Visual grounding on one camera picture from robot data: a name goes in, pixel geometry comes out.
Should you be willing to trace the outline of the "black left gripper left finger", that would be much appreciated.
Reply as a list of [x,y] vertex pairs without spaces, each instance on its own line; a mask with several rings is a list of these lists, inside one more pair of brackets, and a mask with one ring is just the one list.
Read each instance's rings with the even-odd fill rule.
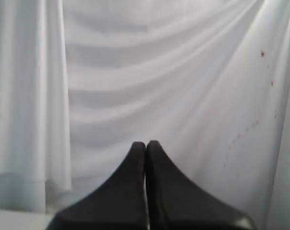
[[146,146],[133,142],[115,172],[95,191],[58,212],[49,230],[145,230]]

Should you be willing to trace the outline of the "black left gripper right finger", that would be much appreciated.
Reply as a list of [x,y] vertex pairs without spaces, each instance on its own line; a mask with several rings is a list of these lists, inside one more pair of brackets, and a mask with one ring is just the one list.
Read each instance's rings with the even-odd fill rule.
[[168,157],[161,144],[146,148],[146,193],[152,230],[255,230],[245,213],[207,193]]

